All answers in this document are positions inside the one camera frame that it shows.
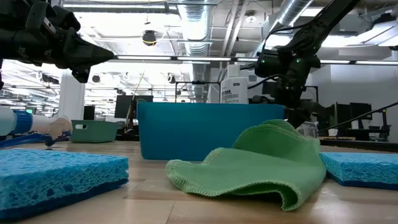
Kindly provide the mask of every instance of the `sponge texture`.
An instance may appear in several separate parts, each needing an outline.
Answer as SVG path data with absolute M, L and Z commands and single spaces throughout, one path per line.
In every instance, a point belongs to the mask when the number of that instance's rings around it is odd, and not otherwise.
M 398 154 L 324 152 L 320 157 L 341 185 L 398 190 Z
M 0 150 L 0 211 L 89 192 L 128 179 L 128 158 L 87 153 Z

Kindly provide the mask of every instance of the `desk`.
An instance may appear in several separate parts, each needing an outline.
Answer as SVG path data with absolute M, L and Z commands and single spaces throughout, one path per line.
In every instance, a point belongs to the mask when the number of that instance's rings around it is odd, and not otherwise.
M 44 144 L 21 147 L 45 148 Z M 120 189 L 18 223 L 398 223 L 398 191 L 342 187 L 325 179 L 298 210 L 283 212 L 280 203 L 261 200 L 266 196 L 214 199 L 185 194 L 167 179 L 166 161 L 141 157 L 139 142 L 61 142 L 53 149 L 127 156 L 130 182 Z M 322 146 L 322 151 L 372 152 L 331 146 Z

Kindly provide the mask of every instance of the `blue sponge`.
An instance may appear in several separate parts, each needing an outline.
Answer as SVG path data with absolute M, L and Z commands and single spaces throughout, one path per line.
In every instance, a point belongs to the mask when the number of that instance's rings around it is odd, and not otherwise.
M 121 156 L 0 150 L 0 219 L 25 218 L 115 189 L 128 181 L 128 166 Z
M 398 190 L 398 154 L 324 152 L 320 157 L 341 185 Z

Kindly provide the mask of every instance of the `green towel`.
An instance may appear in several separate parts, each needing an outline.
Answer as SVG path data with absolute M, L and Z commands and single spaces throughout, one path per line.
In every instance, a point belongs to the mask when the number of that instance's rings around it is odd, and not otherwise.
M 282 209 L 290 211 L 325 178 L 319 151 L 319 140 L 301 136 L 288 122 L 272 120 L 247 128 L 233 149 L 215 149 L 201 164 L 169 161 L 166 172 L 184 192 L 208 197 L 277 192 Z

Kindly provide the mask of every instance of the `ceiling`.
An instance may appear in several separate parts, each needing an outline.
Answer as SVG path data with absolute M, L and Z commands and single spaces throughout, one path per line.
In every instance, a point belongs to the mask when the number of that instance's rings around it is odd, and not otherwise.
M 137 1 L 131 1 L 131 4 L 137 4 Z M 218 5 L 212 6 L 210 17 L 210 53 L 212 56 L 219 56 L 224 37 L 226 35 L 226 27 L 228 21 L 231 21 L 230 12 L 233 6 L 232 0 L 217 1 Z M 64 0 L 63 4 L 76 4 Z M 307 17 L 301 17 L 297 23 L 303 23 L 311 19 L 322 6 L 328 1 L 315 1 L 308 12 Z M 279 10 L 281 1 L 250 1 L 247 6 L 248 11 L 254 13 L 256 18 L 254 21 L 243 20 L 239 30 L 238 39 L 235 42 L 232 54 L 249 55 L 264 38 L 262 36 L 262 27 L 268 15 Z M 358 7 L 347 15 L 340 23 L 340 31 L 345 33 L 357 33 L 344 37 L 344 41 L 354 40 L 358 34 L 366 32 L 370 23 L 377 15 L 377 11 L 384 12 L 386 9 L 393 9 L 394 1 L 366 1 L 358 4 Z M 358 12 L 368 12 L 362 16 L 358 16 Z M 185 47 L 183 43 L 183 21 L 176 14 L 161 13 L 137 13 L 136 11 L 123 13 L 115 9 L 107 9 L 104 12 L 75 12 L 76 18 L 81 23 L 81 36 L 96 45 L 113 51 L 116 55 L 185 55 Z M 145 30 L 154 30 L 157 37 L 157 43 L 153 46 L 147 46 L 142 41 L 142 35 Z M 378 47 L 373 45 L 370 47 L 336 47 L 342 43 L 340 39 L 328 39 L 325 42 L 328 47 L 322 47 L 318 52 L 320 59 L 360 59 L 360 60 L 382 60 L 391 56 L 388 47 Z M 288 42 L 289 38 L 283 36 L 275 36 L 270 38 L 268 42 L 272 45 L 278 45 L 280 42 Z M 19 86 L 49 86 L 48 89 L 29 89 L 29 88 L 6 88 L 1 92 L 0 104 L 3 105 L 19 105 L 28 104 L 33 100 L 40 101 L 41 105 L 57 105 L 59 100 L 59 86 L 43 81 L 42 76 L 52 77 L 61 81 L 62 71 L 54 65 L 43 65 L 35 67 L 33 65 L 23 64 L 14 61 L 5 61 L 2 73 L 4 82 L 7 85 Z M 100 82 L 92 81 L 93 76 L 99 76 Z M 156 101 L 174 100 L 175 85 L 167 81 L 168 76 L 175 76 L 177 81 L 192 80 L 191 64 L 147 64 L 147 63 L 117 63 L 107 62 L 94 66 L 91 69 L 90 80 L 86 85 L 86 105 L 97 105 L 99 113 L 112 114 L 114 110 L 113 100 L 118 95 L 116 90 L 111 88 L 125 88 L 127 94 L 133 94 L 137 89 L 138 95 L 153 94 Z M 194 100 L 192 87 L 187 85 L 182 88 L 182 94 L 178 96 L 178 101 Z M 9 99 L 23 98 L 23 101 L 7 101 Z

